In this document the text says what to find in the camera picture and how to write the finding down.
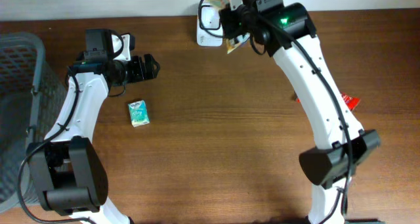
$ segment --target green led light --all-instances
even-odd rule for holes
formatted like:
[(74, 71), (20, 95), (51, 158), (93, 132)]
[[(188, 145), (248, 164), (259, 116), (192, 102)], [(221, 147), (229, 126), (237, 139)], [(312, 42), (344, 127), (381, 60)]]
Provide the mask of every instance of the green led light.
[(283, 25), (286, 25), (287, 23), (289, 23), (289, 18), (283, 18), (283, 19), (280, 19), (280, 22), (281, 22)]

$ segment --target basket mesh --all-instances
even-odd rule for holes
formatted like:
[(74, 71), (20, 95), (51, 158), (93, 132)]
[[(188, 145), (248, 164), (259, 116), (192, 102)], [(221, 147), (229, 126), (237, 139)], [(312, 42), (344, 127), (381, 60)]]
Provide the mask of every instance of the basket mesh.
[[(36, 65), (38, 49), (31, 41), (36, 36), (11, 41), (0, 38), (0, 213), (17, 205), (11, 200), (15, 192), (18, 168), (25, 156), (26, 129), (35, 126), (33, 142), (40, 142), (53, 126), (66, 98), (66, 90), (44, 61)], [(34, 76), (36, 69), (41, 74)], [(32, 97), (33, 78), (40, 77), (38, 93)], [(37, 119), (31, 122), (31, 113)], [(22, 191), (27, 204), (38, 203), (30, 181)]]

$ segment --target white power adapter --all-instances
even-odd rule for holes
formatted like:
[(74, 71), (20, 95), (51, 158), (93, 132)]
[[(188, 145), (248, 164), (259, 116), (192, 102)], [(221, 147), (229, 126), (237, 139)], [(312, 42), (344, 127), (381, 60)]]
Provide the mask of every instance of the white power adapter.
[(204, 29), (215, 35), (222, 36), (223, 28), (220, 22), (219, 12), (209, 4), (203, 4), (201, 7), (201, 21), (197, 19), (197, 43), (200, 46), (219, 47), (223, 43), (223, 38), (208, 34)]

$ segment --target cable clip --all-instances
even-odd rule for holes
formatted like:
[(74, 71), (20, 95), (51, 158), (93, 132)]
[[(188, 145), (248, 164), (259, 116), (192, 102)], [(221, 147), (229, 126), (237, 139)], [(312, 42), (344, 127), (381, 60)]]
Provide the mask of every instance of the cable clip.
[[(340, 130), (343, 130), (343, 125), (340, 125)], [(346, 123), (346, 128), (350, 128), (350, 126), (348, 125), (348, 123)]]
[(64, 125), (60, 125), (60, 123), (57, 123), (58, 126), (60, 126), (60, 129), (64, 128)]
[(341, 187), (337, 187), (337, 191), (339, 192), (339, 193), (344, 193), (344, 189), (343, 188), (341, 188)]

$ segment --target gray plastic basket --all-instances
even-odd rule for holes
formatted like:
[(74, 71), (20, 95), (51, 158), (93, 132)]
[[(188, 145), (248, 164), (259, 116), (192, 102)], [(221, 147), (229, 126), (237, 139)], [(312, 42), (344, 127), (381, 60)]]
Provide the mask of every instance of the gray plastic basket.
[[(15, 184), (26, 148), (44, 139), (65, 97), (36, 35), (0, 35), (0, 213), (18, 205)], [(28, 166), (21, 188), (27, 204), (38, 203)]]

